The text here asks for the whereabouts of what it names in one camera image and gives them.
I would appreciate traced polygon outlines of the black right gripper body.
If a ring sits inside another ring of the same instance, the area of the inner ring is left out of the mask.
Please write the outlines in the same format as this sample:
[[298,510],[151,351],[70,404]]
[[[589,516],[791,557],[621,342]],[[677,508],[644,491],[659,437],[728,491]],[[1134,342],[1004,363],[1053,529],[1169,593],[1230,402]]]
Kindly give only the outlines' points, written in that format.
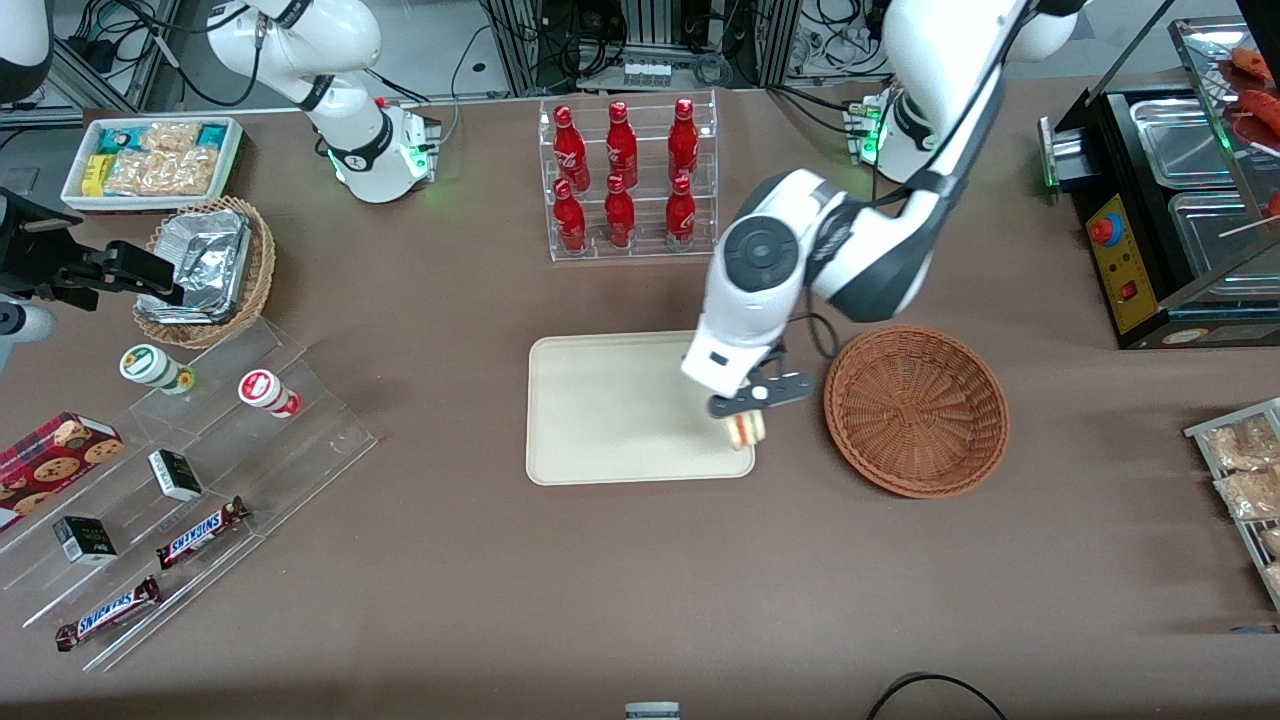
[[83,259],[84,250],[70,228],[83,220],[54,211],[9,190],[3,196],[1,290],[29,299],[52,286],[61,273]]

